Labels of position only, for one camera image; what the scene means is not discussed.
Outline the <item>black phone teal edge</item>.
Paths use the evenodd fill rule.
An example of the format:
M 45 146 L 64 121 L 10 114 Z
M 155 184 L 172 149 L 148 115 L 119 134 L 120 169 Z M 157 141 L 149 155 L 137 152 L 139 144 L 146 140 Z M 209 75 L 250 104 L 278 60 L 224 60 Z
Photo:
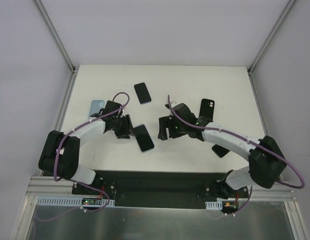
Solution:
M 155 145 L 144 124 L 134 127 L 133 134 L 142 153 L 154 149 Z

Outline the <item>black phone case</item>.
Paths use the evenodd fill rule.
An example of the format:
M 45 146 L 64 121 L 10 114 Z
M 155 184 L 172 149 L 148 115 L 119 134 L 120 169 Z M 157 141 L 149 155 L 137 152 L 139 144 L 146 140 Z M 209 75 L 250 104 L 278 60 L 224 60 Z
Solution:
M 199 116 L 213 120 L 214 109 L 215 109 L 215 101 L 212 99 L 203 98 L 200 103 Z

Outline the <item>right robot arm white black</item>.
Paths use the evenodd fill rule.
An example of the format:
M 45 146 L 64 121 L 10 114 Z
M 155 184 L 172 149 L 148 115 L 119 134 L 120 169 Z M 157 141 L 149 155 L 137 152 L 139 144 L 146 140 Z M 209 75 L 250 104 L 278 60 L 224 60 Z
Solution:
M 166 104 L 166 108 L 170 114 L 158 119 L 160 140 L 166 141 L 169 138 L 176 139 L 187 135 L 233 152 L 248 162 L 246 167 L 229 170 L 221 180 L 208 186 L 210 193 L 215 197 L 228 199 L 239 189 L 253 184 L 270 189 L 287 166 L 278 159 L 283 154 L 270 136 L 255 138 L 232 132 L 213 121 L 210 116 L 196 117 L 184 103 L 175 106 Z

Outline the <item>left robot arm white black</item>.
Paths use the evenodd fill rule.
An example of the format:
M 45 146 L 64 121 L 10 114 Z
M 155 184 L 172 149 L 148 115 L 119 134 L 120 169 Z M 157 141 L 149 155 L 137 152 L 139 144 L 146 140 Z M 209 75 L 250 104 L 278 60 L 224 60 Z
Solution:
M 108 131 L 113 131 L 118 139 L 129 139 L 133 126 L 130 115 L 123 114 L 123 108 L 120 103 L 108 100 L 105 107 L 72 130 L 66 133 L 52 130 L 40 155 L 39 169 L 56 180 L 83 183 L 85 191 L 97 194 L 101 188 L 100 177 L 96 171 L 79 163 L 80 148 Z

